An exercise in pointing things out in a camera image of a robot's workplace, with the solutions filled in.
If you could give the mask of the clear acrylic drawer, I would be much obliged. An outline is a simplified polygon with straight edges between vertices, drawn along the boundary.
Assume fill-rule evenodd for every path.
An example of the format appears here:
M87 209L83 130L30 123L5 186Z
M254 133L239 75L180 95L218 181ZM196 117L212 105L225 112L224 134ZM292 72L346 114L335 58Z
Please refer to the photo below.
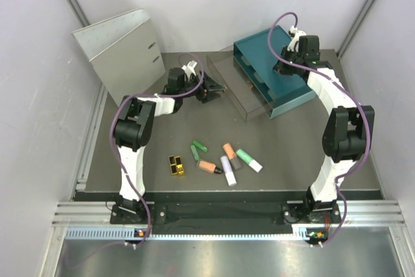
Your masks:
M232 51L209 53L207 66L214 79L226 86L225 94L244 121L260 115L270 116L273 102L268 102L233 57ZM248 83L254 85L250 90Z

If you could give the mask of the peach tube grey cap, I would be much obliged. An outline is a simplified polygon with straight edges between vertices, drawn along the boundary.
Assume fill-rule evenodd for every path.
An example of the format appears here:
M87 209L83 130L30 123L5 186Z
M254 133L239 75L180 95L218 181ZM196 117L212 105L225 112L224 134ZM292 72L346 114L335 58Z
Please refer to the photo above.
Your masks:
M223 144L222 148L224 149L224 152L226 156L228 157L232 168L237 171L242 168L242 165L236 155L236 152L234 151L233 147L230 143Z

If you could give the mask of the peach bottle black cap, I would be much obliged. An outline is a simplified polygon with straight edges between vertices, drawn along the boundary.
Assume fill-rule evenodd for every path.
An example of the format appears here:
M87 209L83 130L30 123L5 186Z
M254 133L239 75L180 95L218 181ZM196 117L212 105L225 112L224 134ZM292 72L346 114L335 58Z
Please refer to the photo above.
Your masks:
M205 160L199 160L197 162L196 166L199 169L201 169L201 170L203 170L203 171L205 171L209 174L218 174L218 175L220 175L220 174L223 173L223 170L220 167L218 167L214 163L207 162Z

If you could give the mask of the mint green white tube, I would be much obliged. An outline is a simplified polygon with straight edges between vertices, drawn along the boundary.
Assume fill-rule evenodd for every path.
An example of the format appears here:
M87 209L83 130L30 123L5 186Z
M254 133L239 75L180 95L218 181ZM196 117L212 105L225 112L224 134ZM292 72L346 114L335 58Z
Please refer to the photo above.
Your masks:
M253 159L247 152L245 152L242 149L237 149L236 155L244 162L246 163L251 169L253 169L255 172L260 172L262 170L263 166L257 162L255 159Z

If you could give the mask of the lavender white tube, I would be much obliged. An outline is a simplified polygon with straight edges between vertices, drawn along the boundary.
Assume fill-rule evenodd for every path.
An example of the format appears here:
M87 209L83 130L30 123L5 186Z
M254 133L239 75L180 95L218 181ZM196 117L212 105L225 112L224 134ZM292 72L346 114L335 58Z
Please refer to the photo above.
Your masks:
M227 156L222 156L220 158L220 162L223 166L223 171L224 171L224 174L225 174L226 181L227 181L228 185L230 187L235 186L237 184L237 181L235 179L235 175L233 173L233 169L231 167L231 163L230 163L228 157Z

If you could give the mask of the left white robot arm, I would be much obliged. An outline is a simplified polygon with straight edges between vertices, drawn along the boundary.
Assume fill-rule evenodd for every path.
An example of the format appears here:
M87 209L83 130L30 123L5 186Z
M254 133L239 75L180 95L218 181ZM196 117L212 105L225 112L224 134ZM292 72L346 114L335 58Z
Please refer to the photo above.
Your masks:
M144 153L150 141L154 119L175 114L183 99L196 97L205 104L220 97L226 87L204 70L195 70L196 62L169 70L167 83L159 95L125 96L110 127L110 147L121 168L121 189L112 207L112 224L150 222L150 210L143 198Z

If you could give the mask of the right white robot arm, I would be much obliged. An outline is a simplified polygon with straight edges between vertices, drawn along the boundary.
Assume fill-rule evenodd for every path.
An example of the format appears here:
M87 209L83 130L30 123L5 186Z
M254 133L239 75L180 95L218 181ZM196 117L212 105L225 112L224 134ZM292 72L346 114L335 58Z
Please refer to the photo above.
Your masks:
M296 29L290 30L289 36L290 44L283 47L274 70L302 78L328 114L322 136L324 162L302 207L302 216L315 223L334 213L338 188L370 146L375 112L346 94L331 64L320 59L317 36Z

